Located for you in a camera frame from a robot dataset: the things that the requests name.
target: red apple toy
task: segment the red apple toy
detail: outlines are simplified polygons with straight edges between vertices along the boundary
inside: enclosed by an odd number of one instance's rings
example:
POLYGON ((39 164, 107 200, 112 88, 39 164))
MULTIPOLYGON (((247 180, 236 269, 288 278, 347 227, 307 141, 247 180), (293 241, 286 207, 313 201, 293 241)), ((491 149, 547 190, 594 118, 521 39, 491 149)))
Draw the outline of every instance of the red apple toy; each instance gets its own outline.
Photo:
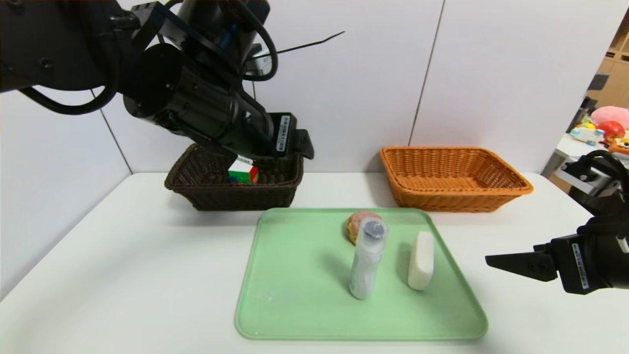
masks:
POLYGON ((605 132, 603 138, 607 143, 612 143, 615 139, 622 139, 625 137, 625 128, 622 124, 614 120, 608 120, 607 122, 600 123, 596 126, 596 128, 605 132))

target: white soap bar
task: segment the white soap bar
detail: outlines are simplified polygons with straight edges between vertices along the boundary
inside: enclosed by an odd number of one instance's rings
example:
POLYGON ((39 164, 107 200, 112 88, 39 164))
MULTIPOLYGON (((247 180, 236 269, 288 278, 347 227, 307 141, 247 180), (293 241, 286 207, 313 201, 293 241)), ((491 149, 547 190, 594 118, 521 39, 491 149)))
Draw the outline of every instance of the white soap bar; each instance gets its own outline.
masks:
POLYGON ((415 244, 411 250, 411 259, 408 262, 408 286, 415 290, 424 290, 435 267, 435 242, 433 235, 427 231, 421 231, 415 238, 415 244))

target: rubik's cube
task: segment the rubik's cube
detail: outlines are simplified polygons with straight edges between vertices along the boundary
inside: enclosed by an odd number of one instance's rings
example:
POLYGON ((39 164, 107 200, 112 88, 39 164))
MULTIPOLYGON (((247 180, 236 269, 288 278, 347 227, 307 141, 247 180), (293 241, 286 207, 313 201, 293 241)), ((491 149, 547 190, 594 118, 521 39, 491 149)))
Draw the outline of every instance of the rubik's cube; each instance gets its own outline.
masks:
POLYGON ((228 172, 232 184, 250 185, 258 183, 258 168, 241 160, 234 161, 228 172))

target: bottle cap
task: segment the bottle cap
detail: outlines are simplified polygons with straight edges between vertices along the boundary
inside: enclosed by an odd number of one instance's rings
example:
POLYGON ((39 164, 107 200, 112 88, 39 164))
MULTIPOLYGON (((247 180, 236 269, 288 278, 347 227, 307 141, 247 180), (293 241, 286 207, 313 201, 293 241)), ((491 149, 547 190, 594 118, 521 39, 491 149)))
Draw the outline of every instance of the bottle cap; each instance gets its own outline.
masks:
POLYGON ((366 217, 360 222, 356 247, 369 254, 381 254, 387 242, 389 227, 375 217, 366 217))

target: barcode label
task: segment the barcode label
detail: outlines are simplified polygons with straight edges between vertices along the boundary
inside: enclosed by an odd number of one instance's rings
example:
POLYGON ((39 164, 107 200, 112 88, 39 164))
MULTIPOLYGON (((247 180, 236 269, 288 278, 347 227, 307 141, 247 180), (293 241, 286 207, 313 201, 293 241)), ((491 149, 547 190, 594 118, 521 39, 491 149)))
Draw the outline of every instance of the barcode label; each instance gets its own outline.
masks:
POLYGON ((283 115, 279 122, 279 130, 277 131, 276 150, 284 152, 286 150, 286 139, 288 138, 288 128, 291 126, 291 116, 283 115))
POLYGON ((579 244, 572 244, 572 252, 574 253, 574 260, 577 262, 577 269, 579 270, 579 277, 581 278, 581 287, 587 289, 589 288, 589 282, 587 281, 586 266, 583 264, 579 244))
POLYGON ((238 160, 240 162, 243 162, 243 163, 246 163, 246 164, 253 165, 253 160, 251 160, 251 159, 249 159, 249 158, 247 158, 245 156, 238 155, 238 157, 236 157, 236 160, 238 160))

